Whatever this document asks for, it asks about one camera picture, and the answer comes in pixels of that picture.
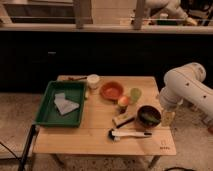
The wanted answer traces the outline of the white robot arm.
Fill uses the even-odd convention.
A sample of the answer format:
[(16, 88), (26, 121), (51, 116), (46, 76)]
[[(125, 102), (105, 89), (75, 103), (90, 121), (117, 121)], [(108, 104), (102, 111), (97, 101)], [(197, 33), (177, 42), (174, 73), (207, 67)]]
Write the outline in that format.
[(205, 68), (196, 62), (173, 68), (164, 75), (165, 86), (158, 95), (162, 107), (162, 126), (171, 124), (184, 100), (206, 114), (202, 119), (206, 125), (213, 125), (213, 89), (203, 84), (205, 78)]

